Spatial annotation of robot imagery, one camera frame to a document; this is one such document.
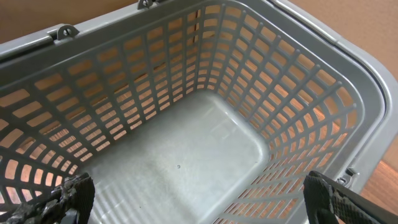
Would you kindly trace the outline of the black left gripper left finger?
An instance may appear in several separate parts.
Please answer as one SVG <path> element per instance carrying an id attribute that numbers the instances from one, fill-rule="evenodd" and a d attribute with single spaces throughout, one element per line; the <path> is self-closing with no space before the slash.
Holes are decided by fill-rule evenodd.
<path id="1" fill-rule="evenodd" d="M 2 215 L 6 224 L 87 224 L 95 200 L 95 185 L 88 173 L 67 177 L 50 194 L 22 203 Z"/>

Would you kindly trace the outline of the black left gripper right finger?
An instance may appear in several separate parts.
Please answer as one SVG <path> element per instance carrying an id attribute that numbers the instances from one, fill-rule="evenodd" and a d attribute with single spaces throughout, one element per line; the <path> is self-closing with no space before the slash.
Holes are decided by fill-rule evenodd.
<path id="1" fill-rule="evenodd" d="M 312 170 L 303 182 L 309 224 L 397 223 L 397 215 Z"/>

